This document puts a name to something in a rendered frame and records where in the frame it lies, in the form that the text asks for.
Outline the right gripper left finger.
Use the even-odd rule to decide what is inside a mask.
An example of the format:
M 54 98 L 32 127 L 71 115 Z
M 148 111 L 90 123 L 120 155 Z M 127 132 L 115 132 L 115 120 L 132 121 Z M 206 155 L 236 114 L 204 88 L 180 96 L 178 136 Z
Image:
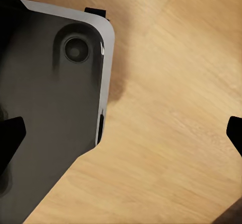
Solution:
M 0 122 L 0 177 L 26 136 L 21 116 Z

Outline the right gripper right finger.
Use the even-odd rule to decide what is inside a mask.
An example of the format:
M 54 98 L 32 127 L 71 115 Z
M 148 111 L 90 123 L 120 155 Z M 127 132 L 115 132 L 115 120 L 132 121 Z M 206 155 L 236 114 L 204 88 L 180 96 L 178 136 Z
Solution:
M 242 118 L 231 116 L 227 125 L 226 134 L 242 156 Z

